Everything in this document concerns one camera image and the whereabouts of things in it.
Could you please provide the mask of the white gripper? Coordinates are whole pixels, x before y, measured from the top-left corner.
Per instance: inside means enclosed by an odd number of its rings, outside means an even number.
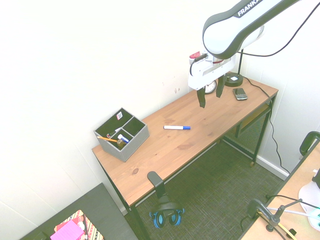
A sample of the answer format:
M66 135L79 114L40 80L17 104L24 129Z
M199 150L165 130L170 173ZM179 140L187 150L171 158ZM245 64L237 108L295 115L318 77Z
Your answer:
M194 53L189 58L188 86L197 90L199 106L205 108L206 85L218 79L216 97L220 98L226 82L226 74L236 64L236 56L228 59L218 59L210 53Z

